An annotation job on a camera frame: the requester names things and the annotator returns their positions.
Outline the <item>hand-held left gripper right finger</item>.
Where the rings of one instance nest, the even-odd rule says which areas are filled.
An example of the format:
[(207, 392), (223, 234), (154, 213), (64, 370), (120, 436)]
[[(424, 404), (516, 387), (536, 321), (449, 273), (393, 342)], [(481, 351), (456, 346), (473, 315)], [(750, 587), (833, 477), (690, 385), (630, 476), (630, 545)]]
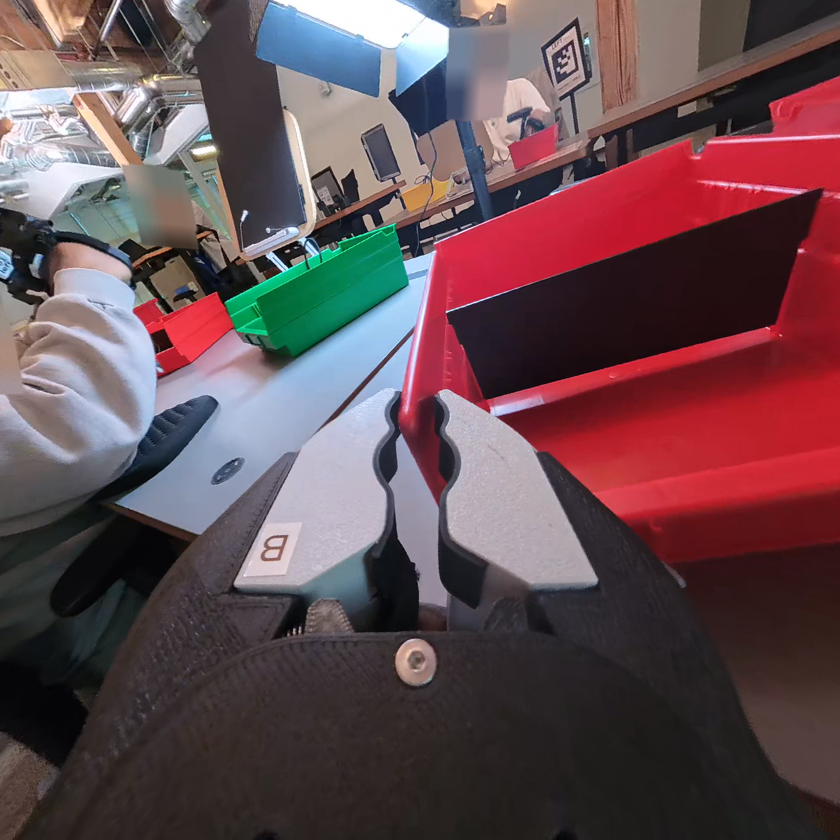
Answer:
[(449, 627), (482, 627), (504, 599), (586, 591), (598, 576), (538, 451), (450, 390), (435, 396), (438, 574)]

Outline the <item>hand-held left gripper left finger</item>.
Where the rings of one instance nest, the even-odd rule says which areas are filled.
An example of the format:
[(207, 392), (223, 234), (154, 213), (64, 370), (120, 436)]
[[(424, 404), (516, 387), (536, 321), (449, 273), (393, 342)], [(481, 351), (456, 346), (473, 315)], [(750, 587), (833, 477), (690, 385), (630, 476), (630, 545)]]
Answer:
[(385, 602), (399, 556), (396, 474), (401, 393), (385, 388), (322, 427), (294, 460), (234, 580), (249, 595), (336, 599), (348, 614)]

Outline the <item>green plastic bin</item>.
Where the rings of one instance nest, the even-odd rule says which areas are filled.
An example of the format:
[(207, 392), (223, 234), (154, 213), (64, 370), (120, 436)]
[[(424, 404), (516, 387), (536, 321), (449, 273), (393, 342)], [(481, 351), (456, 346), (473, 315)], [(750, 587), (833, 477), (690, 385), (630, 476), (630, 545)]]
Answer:
[(394, 225), (346, 238), (225, 302), (241, 340), (296, 357), (408, 284)]

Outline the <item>small red plastic bin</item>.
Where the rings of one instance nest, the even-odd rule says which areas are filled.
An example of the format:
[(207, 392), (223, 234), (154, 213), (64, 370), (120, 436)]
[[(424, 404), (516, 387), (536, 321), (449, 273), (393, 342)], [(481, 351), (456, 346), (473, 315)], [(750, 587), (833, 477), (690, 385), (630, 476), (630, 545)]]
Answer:
[(234, 328), (216, 293), (168, 314), (163, 314), (157, 301), (147, 301), (133, 313), (151, 336), (158, 377), (191, 364)]
[(511, 143), (508, 152), (514, 169), (520, 171), (550, 157), (557, 151), (559, 137), (560, 126), (555, 122), (541, 131)]

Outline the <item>black bin divider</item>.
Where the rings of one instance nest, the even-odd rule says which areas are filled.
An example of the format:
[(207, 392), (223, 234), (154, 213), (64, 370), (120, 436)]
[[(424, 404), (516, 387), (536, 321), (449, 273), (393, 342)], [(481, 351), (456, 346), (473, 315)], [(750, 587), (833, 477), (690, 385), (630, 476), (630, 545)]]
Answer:
[(486, 399), (774, 325), (823, 190), (447, 311)]

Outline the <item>white tabletop stand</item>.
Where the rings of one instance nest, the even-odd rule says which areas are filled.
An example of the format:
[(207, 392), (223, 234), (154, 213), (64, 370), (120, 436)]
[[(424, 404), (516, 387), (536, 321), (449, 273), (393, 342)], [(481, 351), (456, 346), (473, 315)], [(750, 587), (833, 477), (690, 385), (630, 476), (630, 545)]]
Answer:
[(245, 236), (245, 226), (248, 219), (249, 210), (245, 209), (238, 220), (238, 243), (240, 245), (238, 257), (243, 262), (252, 262), (257, 258), (268, 256), (269, 253), (292, 245), (304, 246), (318, 221), (315, 217), (301, 227), (266, 227), (260, 238), (248, 242), (247, 239), (253, 238)]

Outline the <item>yellow box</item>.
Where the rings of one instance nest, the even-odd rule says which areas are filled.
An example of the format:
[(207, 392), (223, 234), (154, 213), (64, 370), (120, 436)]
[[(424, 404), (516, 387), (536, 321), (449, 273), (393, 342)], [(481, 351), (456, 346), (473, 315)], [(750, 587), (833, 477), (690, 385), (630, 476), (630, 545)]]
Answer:
[(424, 210), (432, 204), (443, 201), (447, 197), (449, 181), (432, 179), (412, 185), (400, 190), (400, 196), (408, 213)]

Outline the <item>black light stand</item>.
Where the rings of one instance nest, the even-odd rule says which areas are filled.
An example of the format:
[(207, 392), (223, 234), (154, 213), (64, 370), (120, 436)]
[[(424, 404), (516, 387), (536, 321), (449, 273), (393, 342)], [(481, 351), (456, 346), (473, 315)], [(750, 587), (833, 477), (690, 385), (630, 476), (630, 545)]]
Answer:
[(465, 163), (472, 184), (474, 202), (482, 222), (491, 220), (495, 214), (490, 200), (486, 177), (486, 161), (482, 147), (476, 141), (476, 134), (471, 121), (456, 120), (458, 139), (465, 157)]

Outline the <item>computer monitor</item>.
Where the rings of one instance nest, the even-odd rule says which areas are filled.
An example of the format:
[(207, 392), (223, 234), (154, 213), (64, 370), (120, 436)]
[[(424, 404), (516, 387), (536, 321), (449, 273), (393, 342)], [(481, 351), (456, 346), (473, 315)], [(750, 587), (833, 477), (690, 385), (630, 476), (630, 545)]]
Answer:
[(363, 132), (360, 141), (375, 179), (380, 183), (396, 182), (401, 170), (384, 124), (379, 123)]

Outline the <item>cardboard sheet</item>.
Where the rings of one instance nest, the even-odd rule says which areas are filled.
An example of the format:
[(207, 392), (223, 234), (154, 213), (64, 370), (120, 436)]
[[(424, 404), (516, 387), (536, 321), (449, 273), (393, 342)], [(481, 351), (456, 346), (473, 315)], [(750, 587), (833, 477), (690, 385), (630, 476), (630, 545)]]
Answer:
[[(488, 175), (494, 165), (493, 144), (482, 121), (472, 121), (471, 125), (476, 144), (482, 150), (485, 173)], [(446, 121), (431, 132), (418, 137), (416, 148), (435, 180), (453, 179), (459, 186), (469, 184), (469, 170), (454, 120)]]

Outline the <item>studio light panel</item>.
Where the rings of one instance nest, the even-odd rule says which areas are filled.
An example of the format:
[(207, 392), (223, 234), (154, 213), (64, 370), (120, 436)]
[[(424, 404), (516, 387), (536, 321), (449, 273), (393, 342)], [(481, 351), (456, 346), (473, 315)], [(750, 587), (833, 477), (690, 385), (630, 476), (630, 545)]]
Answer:
[(257, 57), (371, 98), (382, 94), (382, 62), (394, 61), (397, 96), (445, 64), (456, 90), (507, 73), (504, 27), (467, 23), (460, 2), (268, 2)]

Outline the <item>printed marker sign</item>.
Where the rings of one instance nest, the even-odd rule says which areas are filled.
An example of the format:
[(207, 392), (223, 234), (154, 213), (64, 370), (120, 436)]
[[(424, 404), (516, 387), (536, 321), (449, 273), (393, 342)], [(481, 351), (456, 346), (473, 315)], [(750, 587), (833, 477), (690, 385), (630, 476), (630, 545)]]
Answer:
[(574, 134), (581, 131), (575, 94), (592, 81), (586, 44), (576, 17), (541, 47), (543, 64), (558, 102), (570, 101)]

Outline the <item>black board wooden frame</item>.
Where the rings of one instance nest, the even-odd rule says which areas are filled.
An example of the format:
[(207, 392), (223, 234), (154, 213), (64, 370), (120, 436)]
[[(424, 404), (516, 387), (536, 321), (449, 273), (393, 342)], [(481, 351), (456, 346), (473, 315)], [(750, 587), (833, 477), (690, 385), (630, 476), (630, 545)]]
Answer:
[(208, 127), (217, 147), (220, 193), (238, 248), (267, 227), (301, 227), (318, 217), (298, 121), (280, 97), (277, 67), (257, 57), (248, 2), (222, 2), (194, 48)]

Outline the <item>silver ventilation duct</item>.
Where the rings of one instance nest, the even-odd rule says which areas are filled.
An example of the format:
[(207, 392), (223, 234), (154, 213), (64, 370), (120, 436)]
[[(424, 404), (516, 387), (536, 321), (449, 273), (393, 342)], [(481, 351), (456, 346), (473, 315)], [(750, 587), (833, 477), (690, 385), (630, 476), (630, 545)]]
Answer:
[(206, 2), (2, 2), (2, 208), (57, 214), (124, 163), (167, 162), (165, 125), (203, 102)]

